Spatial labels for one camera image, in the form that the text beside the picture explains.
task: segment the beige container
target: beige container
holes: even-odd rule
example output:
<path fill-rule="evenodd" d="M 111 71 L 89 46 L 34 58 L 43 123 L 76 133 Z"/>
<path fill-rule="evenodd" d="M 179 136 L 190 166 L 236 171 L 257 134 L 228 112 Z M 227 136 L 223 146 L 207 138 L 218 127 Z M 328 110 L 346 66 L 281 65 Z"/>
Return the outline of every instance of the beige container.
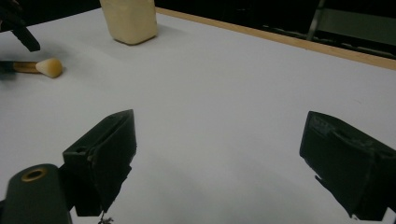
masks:
<path fill-rule="evenodd" d="M 114 39 L 135 45 L 157 34 L 154 0 L 100 0 Z"/>

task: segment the brush handle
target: brush handle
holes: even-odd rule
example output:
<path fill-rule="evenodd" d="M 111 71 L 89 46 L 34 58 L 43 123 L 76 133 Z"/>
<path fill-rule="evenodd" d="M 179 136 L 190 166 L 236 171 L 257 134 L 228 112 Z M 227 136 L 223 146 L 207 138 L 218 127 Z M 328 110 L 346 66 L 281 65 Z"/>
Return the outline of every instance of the brush handle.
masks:
<path fill-rule="evenodd" d="M 35 62 L 12 62 L 12 61 L 1 61 L 0 67 L 5 72 L 19 72 L 19 73 L 34 73 L 39 74 L 40 72 L 35 69 Z"/>

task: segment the brush bristles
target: brush bristles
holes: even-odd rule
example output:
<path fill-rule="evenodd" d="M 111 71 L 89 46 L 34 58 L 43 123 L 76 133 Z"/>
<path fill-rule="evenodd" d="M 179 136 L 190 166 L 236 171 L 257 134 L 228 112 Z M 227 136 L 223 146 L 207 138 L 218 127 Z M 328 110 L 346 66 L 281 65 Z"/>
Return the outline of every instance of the brush bristles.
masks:
<path fill-rule="evenodd" d="M 37 63 L 35 69 L 47 77 L 55 78 L 62 73 L 63 67 L 58 59 L 50 58 Z"/>

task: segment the wooden table edge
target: wooden table edge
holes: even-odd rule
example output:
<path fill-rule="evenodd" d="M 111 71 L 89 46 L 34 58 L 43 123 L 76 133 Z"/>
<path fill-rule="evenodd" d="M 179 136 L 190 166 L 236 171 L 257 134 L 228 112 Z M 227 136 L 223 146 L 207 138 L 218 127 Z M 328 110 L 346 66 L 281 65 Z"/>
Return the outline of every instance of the wooden table edge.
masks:
<path fill-rule="evenodd" d="M 165 8 L 161 8 L 161 7 L 156 7 L 156 10 L 158 13 L 166 15 L 166 16 L 180 18 L 180 19 L 187 20 L 187 21 L 199 22 L 202 24 L 211 25 L 211 26 L 222 28 L 222 29 L 235 31 L 238 33 L 246 34 L 246 35 L 253 35 L 253 36 L 256 36 L 259 38 L 272 40 L 272 41 L 275 41 L 278 43 L 287 44 L 287 45 L 291 45 L 291 46 L 302 48 L 302 49 L 308 49 L 308 50 L 313 50 L 313 51 L 320 52 L 320 53 L 329 54 L 329 55 L 332 55 L 335 57 L 344 58 L 344 59 L 352 60 L 355 62 L 367 63 L 367 64 L 378 66 L 378 67 L 396 70 L 396 60 L 382 58 L 382 57 L 365 54 L 365 53 L 361 53 L 361 52 L 357 52 L 357 51 L 353 51 L 353 50 L 349 50 L 349 49 L 340 49 L 337 47 L 319 44 L 316 42 L 311 42 L 311 41 L 302 40 L 302 39 L 298 39 L 298 38 L 293 38 L 290 36 L 273 34 L 273 33 L 265 32 L 262 30 L 257 30 L 257 29 L 253 29 L 253 28 L 249 28 L 249 27 L 245 27 L 245 26 L 241 26 L 241 25 L 231 24 L 231 23 L 224 22 L 224 21 L 215 21 L 215 20 L 211 20 L 208 18 L 194 16 L 194 15 L 177 12 L 177 11 L 173 11 L 173 10 L 169 10 L 169 9 L 165 9 Z"/>

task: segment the white table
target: white table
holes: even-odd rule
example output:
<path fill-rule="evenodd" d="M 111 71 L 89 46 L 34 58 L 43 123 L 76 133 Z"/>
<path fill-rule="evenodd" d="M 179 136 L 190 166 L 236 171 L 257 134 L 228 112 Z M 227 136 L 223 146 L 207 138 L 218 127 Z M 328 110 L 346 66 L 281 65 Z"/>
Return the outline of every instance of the white table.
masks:
<path fill-rule="evenodd" d="M 360 223 L 299 156 L 304 123 L 318 111 L 396 148 L 396 72 L 157 19 L 159 35 L 134 47 L 111 39 L 100 9 L 30 27 L 39 52 L 0 34 L 0 60 L 65 67 L 56 79 L 1 77 L 1 194 L 20 170 L 62 165 L 91 127 L 132 108 L 138 147 L 108 213 L 116 224 Z"/>

